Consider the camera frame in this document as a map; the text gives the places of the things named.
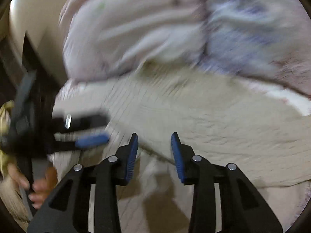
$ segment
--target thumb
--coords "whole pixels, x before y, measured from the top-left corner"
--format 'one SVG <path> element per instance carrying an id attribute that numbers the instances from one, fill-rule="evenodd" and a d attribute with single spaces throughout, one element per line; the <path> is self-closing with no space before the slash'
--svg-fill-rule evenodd
<path id="1" fill-rule="evenodd" d="M 7 165 L 7 171 L 9 176 L 20 185 L 22 188 L 28 190 L 30 188 L 27 178 L 18 170 L 17 166 L 9 163 Z"/>

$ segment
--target beige wall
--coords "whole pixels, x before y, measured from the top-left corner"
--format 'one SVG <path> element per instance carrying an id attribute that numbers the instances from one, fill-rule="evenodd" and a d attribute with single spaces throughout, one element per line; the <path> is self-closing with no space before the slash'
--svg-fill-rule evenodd
<path id="1" fill-rule="evenodd" d="M 0 40 L 2 40 L 7 35 L 8 22 L 9 22 L 9 9 L 6 10 L 3 17 L 0 19 Z"/>

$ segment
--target silver screw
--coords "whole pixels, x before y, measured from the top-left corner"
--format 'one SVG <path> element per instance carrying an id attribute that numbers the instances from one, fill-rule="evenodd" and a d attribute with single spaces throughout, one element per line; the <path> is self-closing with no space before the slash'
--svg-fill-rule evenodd
<path id="1" fill-rule="evenodd" d="M 83 166 L 81 164 L 76 164 L 73 169 L 78 172 L 78 171 L 81 171 L 81 169 L 83 168 Z"/>
<path id="2" fill-rule="evenodd" d="M 234 163 L 228 164 L 228 169 L 231 171 L 234 171 L 236 169 L 236 164 L 234 164 Z"/>
<path id="3" fill-rule="evenodd" d="M 71 124 L 71 115 L 67 115 L 66 122 L 65 122 L 65 128 L 69 129 Z"/>
<path id="4" fill-rule="evenodd" d="M 194 155 L 194 156 L 192 157 L 192 160 L 193 160 L 194 162 L 200 162 L 200 161 L 202 160 L 202 157 L 201 157 L 200 155 Z"/>
<path id="5" fill-rule="evenodd" d="M 109 158 L 108 158 L 108 161 L 110 162 L 110 163 L 114 163 L 114 162 L 116 162 L 118 160 L 118 157 L 117 156 L 110 156 Z"/>

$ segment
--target yellow fabric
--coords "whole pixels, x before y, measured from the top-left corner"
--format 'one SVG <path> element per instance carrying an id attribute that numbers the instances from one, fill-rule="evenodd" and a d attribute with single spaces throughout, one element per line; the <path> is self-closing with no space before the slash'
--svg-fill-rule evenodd
<path id="1" fill-rule="evenodd" d="M 9 114 L 10 110 L 14 107 L 14 102 L 10 101 L 7 103 L 4 103 L 0 109 L 0 135 L 5 134 L 8 131 L 8 125 L 7 125 L 7 115 Z M 7 172 L 7 165 L 8 163 L 14 163 L 15 158 L 12 156 L 9 156 L 5 154 L 3 151 L 1 151 L 0 148 L 0 171 L 3 177 L 6 177 Z"/>

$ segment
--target human hand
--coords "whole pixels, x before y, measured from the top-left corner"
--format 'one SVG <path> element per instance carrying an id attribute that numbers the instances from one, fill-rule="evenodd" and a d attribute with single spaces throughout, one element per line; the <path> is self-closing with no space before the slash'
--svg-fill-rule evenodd
<path id="1" fill-rule="evenodd" d="M 8 164 L 8 173 L 9 176 L 15 182 L 15 188 L 18 190 L 19 186 L 24 188 L 25 190 L 30 189 L 29 182 L 27 178 L 18 170 L 17 166 L 10 163 Z M 39 209 L 45 199 L 49 196 L 50 192 L 57 184 L 57 171 L 56 169 L 51 166 L 46 169 L 45 178 L 40 180 L 35 180 L 32 189 L 34 193 L 29 194 L 29 199 L 34 203 L 32 206 L 35 209 Z"/>

